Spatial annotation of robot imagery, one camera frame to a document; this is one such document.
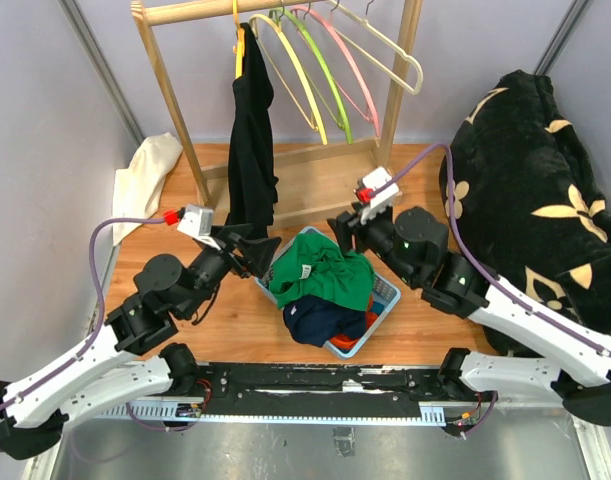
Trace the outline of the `pink plastic hanger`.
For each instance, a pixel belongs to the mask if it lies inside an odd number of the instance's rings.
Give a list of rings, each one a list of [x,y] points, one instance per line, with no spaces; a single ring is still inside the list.
[[[357,62],[354,59],[354,56],[347,47],[346,41],[334,28],[331,21],[327,20],[321,14],[314,11],[312,7],[296,5],[292,8],[291,13],[301,23],[305,23],[305,19],[311,17],[314,21],[319,23],[326,30],[327,34],[336,44],[336,47],[338,48],[340,54],[343,56],[345,62],[347,63],[347,66],[349,67],[351,74],[354,77],[354,80],[357,82],[365,101],[365,107],[359,107],[358,104],[347,93],[347,91],[342,87],[339,81],[335,77],[332,77],[335,88],[339,92],[339,94],[345,97],[345,99],[349,102],[349,105],[360,114],[363,120],[373,126],[374,133],[376,134],[376,136],[379,136],[381,133],[381,125],[374,99]]]

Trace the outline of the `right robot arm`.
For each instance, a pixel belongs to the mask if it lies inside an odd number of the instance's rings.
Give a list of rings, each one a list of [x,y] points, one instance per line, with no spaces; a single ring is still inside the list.
[[[373,252],[432,308],[502,333],[536,354],[452,348],[437,377],[445,397],[481,392],[553,402],[586,422],[611,426],[611,336],[572,322],[449,250],[448,227],[421,207],[399,215],[386,208],[368,220],[343,212],[327,223],[342,252]]]

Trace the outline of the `white plastic hanger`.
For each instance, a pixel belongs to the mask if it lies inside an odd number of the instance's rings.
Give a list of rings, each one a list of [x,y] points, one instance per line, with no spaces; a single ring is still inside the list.
[[[386,74],[392,81],[397,85],[401,86],[407,93],[411,95],[418,95],[422,89],[424,83],[424,72],[420,62],[411,54],[407,53],[403,47],[399,46],[388,36],[384,35],[381,31],[376,29],[370,22],[360,17],[351,10],[340,5],[339,1],[328,1],[330,5],[330,12],[339,11],[342,15],[350,19],[353,23],[360,26],[362,29],[367,31],[372,37],[377,39],[380,43],[385,45],[389,50],[395,54],[395,58],[402,60],[408,66],[411,66],[416,73],[416,81],[414,85],[410,85],[406,79],[403,79],[400,74],[394,72],[393,69],[387,68],[382,62],[380,62],[371,53],[365,50],[362,46],[357,44],[350,37],[341,32],[338,28],[334,27],[333,30],[349,45],[354,47],[361,55],[363,55],[369,62],[371,62],[377,69],[382,73]]]

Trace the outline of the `lime green hanger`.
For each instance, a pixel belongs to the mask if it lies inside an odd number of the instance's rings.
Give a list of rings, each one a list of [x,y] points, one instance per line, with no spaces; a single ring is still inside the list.
[[[328,137],[327,137],[325,125],[322,120],[322,116],[321,116],[321,113],[318,107],[317,100],[314,97],[314,95],[317,95],[318,99],[323,103],[325,108],[328,110],[328,112],[332,116],[332,119],[335,121],[337,127],[344,132],[346,142],[348,144],[352,144],[354,142],[354,138],[352,134],[351,124],[350,124],[350,121],[349,121],[349,118],[348,118],[348,115],[345,109],[345,105],[344,105],[343,100],[341,99],[340,88],[337,86],[337,82],[335,78],[333,77],[331,70],[329,69],[323,54],[321,53],[320,49],[318,48],[318,45],[316,44],[313,37],[307,30],[305,23],[302,20],[299,20],[293,13],[288,12],[286,10],[281,10],[281,9],[271,9],[269,11],[268,18],[277,25],[277,32],[279,34],[279,38],[281,40],[284,40],[284,43],[288,47],[290,47],[290,50],[288,51],[288,55],[290,56],[290,58],[292,60],[297,60],[297,65],[295,66],[295,69],[299,77],[299,80],[303,84],[303,89],[305,91],[308,103],[311,108],[310,115],[307,115],[305,113],[300,103],[298,102],[297,98],[295,97],[294,93],[292,92],[292,90],[286,83],[285,79],[283,78],[282,74],[280,73],[280,70],[276,67],[273,60],[270,57],[267,57],[267,59],[270,61],[276,74],[278,75],[279,79],[281,80],[286,90],[290,94],[292,100],[294,101],[295,105],[298,107],[302,116],[305,118],[310,128],[319,133],[322,143],[324,145],[327,145]],[[319,91],[318,87],[314,83],[312,76],[302,66],[302,63],[296,56],[296,53],[293,47],[291,46],[290,42],[287,40],[287,37],[282,32],[282,20],[284,18],[287,18],[289,22],[295,27],[295,29],[299,33],[299,36],[303,39],[303,41],[306,43],[311,53],[316,58],[318,65],[326,78],[329,89],[336,103],[336,113],[334,113],[332,108],[328,105],[328,103],[325,100],[325,97]]]

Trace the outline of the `green t shirt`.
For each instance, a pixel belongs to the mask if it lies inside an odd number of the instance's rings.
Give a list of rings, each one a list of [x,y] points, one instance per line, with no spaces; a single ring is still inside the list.
[[[303,233],[272,264],[268,290],[279,308],[311,295],[365,311],[375,279],[374,268],[364,255],[343,253],[320,233]]]

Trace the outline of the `pale yellow hanger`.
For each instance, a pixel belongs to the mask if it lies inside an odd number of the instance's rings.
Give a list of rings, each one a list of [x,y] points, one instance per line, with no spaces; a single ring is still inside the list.
[[[305,108],[300,104],[299,100],[296,97],[296,94],[293,92],[293,90],[291,89],[287,81],[285,80],[285,77],[282,75],[277,64],[271,58],[269,51],[264,46],[262,39],[261,39],[261,34],[260,34],[260,27],[259,27],[260,24],[265,24],[274,32],[280,44],[282,45],[283,49],[285,50],[285,53],[287,54],[294,68],[294,71],[297,75],[297,78],[301,84],[301,87],[304,91],[309,111],[306,111]],[[303,68],[301,61],[299,60],[287,36],[282,32],[281,28],[273,20],[271,20],[267,15],[264,15],[264,14],[253,14],[249,18],[249,25],[252,29],[252,32],[255,35],[255,38],[257,40],[259,47],[261,48],[262,52],[266,55],[267,60],[269,61],[276,75],[278,76],[279,80],[281,81],[285,89],[287,90],[292,101],[294,102],[297,109],[299,110],[300,114],[305,119],[309,128],[319,135],[321,143],[323,145],[327,145],[328,144],[327,132],[325,129],[325,125],[322,119],[321,112],[318,107],[318,103],[314,97],[314,92],[312,90],[310,81],[306,75],[306,72]]]

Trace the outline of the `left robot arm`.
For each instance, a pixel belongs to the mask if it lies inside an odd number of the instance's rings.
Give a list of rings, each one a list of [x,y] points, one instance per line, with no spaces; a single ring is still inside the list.
[[[0,381],[0,454],[37,456],[99,413],[143,396],[185,396],[202,384],[189,347],[171,342],[179,320],[208,312],[222,280],[262,277],[281,240],[254,239],[249,224],[217,226],[197,238],[189,264],[163,253],[134,278],[135,294],[101,312],[91,334],[49,365]]]

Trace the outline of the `orange t shirt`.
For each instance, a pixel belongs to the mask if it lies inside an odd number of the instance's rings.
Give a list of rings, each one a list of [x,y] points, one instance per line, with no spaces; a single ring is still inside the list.
[[[340,350],[351,350],[376,322],[378,316],[379,314],[375,310],[374,297],[371,296],[363,318],[346,326],[343,332],[332,337],[329,342]]]

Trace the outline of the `black printed t shirt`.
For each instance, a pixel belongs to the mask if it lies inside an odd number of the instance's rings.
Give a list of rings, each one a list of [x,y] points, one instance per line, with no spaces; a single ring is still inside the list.
[[[251,239],[268,236],[278,202],[269,108],[274,89],[256,37],[247,22],[242,75],[232,84],[235,115],[228,158],[227,224],[250,224]]]

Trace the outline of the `navy blue t shirt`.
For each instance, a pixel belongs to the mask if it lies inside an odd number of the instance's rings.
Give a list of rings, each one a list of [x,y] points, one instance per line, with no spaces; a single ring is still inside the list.
[[[365,311],[349,309],[313,295],[303,296],[282,309],[283,321],[292,339],[316,347],[323,347],[364,314]]]

